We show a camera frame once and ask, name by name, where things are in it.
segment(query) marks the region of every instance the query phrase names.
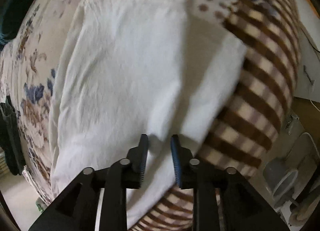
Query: teal fabric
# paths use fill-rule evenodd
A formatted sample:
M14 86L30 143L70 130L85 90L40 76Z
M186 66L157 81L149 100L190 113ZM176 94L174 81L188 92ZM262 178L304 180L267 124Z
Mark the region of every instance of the teal fabric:
M0 103L0 146L9 170L13 175L21 175L26 165L23 157L17 126L17 117L10 96Z
M34 0L6 0L0 6L0 50L17 36L21 23Z

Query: bed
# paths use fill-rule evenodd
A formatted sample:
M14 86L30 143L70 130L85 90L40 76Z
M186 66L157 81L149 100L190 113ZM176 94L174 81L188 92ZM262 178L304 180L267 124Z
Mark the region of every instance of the bed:
M52 157L48 117L55 74L80 0L34 0L17 37L0 55L0 98L16 107L24 177L49 205ZM294 0L195 0L196 15L218 22L247 46L234 94L198 155L250 178L278 137L300 61ZM132 230L182 230L192 224L193 194L172 187Z

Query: metal screw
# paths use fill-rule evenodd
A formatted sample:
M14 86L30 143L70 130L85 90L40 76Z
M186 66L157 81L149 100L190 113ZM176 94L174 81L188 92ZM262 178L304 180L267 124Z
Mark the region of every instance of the metal screw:
M120 164L121 165L128 165L130 164L130 160L128 158L123 158L121 161L120 161Z
M82 171L84 175L90 175L92 172L93 172L93 168L90 168L90 167L84 168Z
M200 161L196 158L192 158L190 161L189 161L190 165L192 166L196 166L196 165L199 165Z
M234 167L227 167L227 173L233 175L237 173L237 170Z

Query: white floor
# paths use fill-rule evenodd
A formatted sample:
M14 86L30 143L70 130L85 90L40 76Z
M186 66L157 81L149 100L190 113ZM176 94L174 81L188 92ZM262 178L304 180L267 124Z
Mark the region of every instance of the white floor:
M27 231L39 217L39 197L23 176L8 173L0 178L0 190L21 231Z

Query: brown striped fabric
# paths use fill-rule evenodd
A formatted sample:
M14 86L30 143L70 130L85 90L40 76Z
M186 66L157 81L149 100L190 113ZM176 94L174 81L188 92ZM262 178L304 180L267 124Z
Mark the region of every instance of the brown striped fabric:
M251 177L279 135L295 89L300 49L294 0L238 0L223 25L248 50L239 83L212 124L198 156ZM172 187L131 228L184 230L192 224L193 193Z

